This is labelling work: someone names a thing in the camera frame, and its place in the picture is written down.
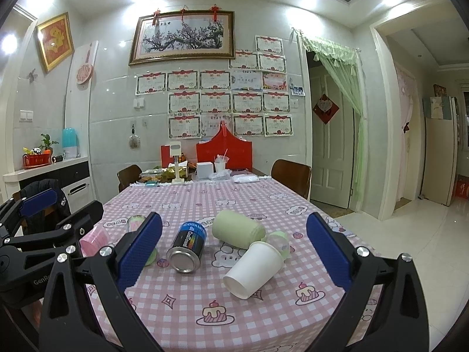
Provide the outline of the brown chair left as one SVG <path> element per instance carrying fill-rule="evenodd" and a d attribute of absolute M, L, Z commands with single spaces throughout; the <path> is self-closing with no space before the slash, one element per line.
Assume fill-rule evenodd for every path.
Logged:
<path fill-rule="evenodd" d="M 118 191 L 122 192 L 131 184 L 138 182 L 140 180 L 141 173 L 142 170 L 138 165 L 130 165 L 117 172 Z"/>

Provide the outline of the white square box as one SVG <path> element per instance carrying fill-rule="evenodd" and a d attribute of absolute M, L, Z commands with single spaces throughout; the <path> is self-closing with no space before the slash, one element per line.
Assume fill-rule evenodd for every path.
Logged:
<path fill-rule="evenodd" d="M 198 180 L 206 180 L 214 173 L 214 165 L 212 162 L 197 162 L 196 175 Z"/>

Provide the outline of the pale green cup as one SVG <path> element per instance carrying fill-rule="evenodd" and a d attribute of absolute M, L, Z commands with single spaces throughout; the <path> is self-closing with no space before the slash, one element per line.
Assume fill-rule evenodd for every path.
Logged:
<path fill-rule="evenodd" d="M 216 239 L 239 249 L 248 250 L 254 242 L 266 236 L 261 223 L 235 211 L 222 210 L 212 223 L 212 234 Z"/>

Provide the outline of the pink checked tablecloth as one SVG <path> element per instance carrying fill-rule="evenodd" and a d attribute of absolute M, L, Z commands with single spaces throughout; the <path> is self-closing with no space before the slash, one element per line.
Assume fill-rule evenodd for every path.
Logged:
<path fill-rule="evenodd" d="M 166 258 L 182 223 L 196 221 L 211 230 L 224 210 L 255 220 L 269 233 L 282 231 L 290 243 L 281 271 L 248 299 L 231 295 L 222 282 L 242 250 L 209 235 L 193 273 L 178 273 Z M 270 178 L 250 184 L 131 186 L 104 205 L 100 224 L 116 243 L 132 216 L 161 216 L 157 259 L 125 293 L 166 351 L 303 351 L 344 295 L 305 232 L 314 211 L 306 199 Z"/>

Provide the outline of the brown chair right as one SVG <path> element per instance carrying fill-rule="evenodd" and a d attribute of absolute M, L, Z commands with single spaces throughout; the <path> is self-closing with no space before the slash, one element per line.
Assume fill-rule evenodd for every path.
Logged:
<path fill-rule="evenodd" d="M 307 199 L 312 178 L 312 168 L 290 160 L 279 159 L 273 163 L 271 176 L 301 197 Z"/>

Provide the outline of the white door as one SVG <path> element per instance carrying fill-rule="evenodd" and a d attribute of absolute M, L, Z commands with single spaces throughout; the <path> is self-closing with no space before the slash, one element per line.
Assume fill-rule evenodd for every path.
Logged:
<path fill-rule="evenodd" d="M 324 125 L 312 112 L 311 199 L 349 208 L 355 151 L 354 111 L 325 67 L 309 69 L 312 108 L 326 94 L 339 111 Z"/>

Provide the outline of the potted green plant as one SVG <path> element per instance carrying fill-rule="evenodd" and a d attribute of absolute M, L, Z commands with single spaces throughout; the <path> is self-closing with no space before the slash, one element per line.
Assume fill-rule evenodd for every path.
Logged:
<path fill-rule="evenodd" d="M 42 153 L 52 155 L 54 145 L 58 145 L 58 144 L 59 144 L 59 142 L 52 140 L 48 133 L 42 133 L 41 134 L 40 149 L 41 149 Z"/>

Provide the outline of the red diamond door decoration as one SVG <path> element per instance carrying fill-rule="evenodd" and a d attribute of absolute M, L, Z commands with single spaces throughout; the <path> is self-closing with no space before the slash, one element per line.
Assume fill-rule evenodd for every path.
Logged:
<path fill-rule="evenodd" d="M 326 94 L 322 94 L 312 111 L 326 125 L 339 111 L 339 107 Z"/>

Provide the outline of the teal white humidifier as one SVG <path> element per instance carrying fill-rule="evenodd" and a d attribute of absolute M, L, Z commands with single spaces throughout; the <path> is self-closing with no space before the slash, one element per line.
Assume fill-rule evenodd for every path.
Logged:
<path fill-rule="evenodd" d="M 74 128 L 64 128 L 62 132 L 64 159 L 79 157 L 79 140 Z"/>

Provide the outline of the pink green labelled jar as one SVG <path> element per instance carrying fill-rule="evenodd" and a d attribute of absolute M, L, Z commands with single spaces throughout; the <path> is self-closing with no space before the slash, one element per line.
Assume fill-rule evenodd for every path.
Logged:
<path fill-rule="evenodd" d="M 138 214 L 138 215 L 133 215 L 129 217 L 127 221 L 128 232 L 129 233 L 137 232 L 140 229 L 142 223 L 144 222 L 145 222 L 145 216 L 143 215 Z M 143 234 L 140 234 L 138 237 L 136 237 L 136 241 L 137 241 L 137 247 L 139 248 L 139 250 L 143 250 L 144 252 L 149 251 L 149 241 L 144 239 Z M 153 262 L 156 261 L 157 259 L 157 255 L 158 255 L 157 247 L 154 247 L 153 251 L 149 255 L 147 262 L 145 263 L 145 266 L 150 266 L 151 264 L 153 264 Z"/>

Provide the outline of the framed plum blossom painting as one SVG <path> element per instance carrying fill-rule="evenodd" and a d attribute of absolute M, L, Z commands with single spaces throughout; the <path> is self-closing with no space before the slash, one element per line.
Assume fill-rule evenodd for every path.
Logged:
<path fill-rule="evenodd" d="M 166 60 L 233 59 L 235 16 L 213 6 L 140 17 L 134 32 L 129 65 Z"/>

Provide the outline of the white refrigerator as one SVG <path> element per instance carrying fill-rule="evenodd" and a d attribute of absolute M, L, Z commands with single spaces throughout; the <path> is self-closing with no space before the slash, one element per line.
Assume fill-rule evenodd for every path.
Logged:
<path fill-rule="evenodd" d="M 423 198 L 449 206 L 456 181 L 458 129 L 456 100 L 425 98 L 425 159 L 421 187 Z"/>

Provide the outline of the pink plastic cup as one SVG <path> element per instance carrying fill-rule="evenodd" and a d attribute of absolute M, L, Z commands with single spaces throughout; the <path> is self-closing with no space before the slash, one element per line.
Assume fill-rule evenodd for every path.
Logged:
<path fill-rule="evenodd" d="M 109 234 L 102 225 L 94 226 L 94 228 L 79 241 L 81 252 L 84 257 L 92 257 L 96 255 L 99 250 L 108 245 L 109 242 Z"/>

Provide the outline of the blue black tin can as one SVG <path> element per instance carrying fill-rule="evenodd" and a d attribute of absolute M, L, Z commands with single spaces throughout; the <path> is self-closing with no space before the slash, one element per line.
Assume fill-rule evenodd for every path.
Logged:
<path fill-rule="evenodd" d="M 183 223 L 166 254 L 170 266 L 178 273 L 193 273 L 200 267 L 207 231 L 198 222 Z"/>

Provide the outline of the clear green small cup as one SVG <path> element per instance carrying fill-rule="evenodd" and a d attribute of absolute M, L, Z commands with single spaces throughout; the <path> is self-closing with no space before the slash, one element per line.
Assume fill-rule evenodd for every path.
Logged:
<path fill-rule="evenodd" d="M 289 258 L 290 241 L 287 233 L 282 231 L 268 233 L 264 237 L 264 242 L 274 247 L 280 253 L 284 261 Z"/>

